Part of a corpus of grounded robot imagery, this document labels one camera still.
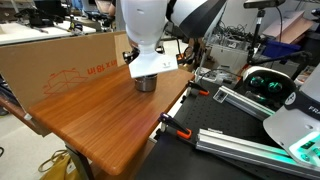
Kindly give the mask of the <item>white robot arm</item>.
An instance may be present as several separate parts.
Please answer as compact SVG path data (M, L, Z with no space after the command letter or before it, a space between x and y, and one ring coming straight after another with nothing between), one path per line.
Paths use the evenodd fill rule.
M223 15L228 0L120 0L125 30L139 55L129 63L132 78L176 70L174 56L156 51L166 22L188 38L209 35Z

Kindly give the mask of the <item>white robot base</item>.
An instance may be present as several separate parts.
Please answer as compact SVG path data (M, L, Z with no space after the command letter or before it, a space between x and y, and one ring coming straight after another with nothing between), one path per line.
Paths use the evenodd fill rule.
M263 121L267 134L297 163L320 168L320 65Z

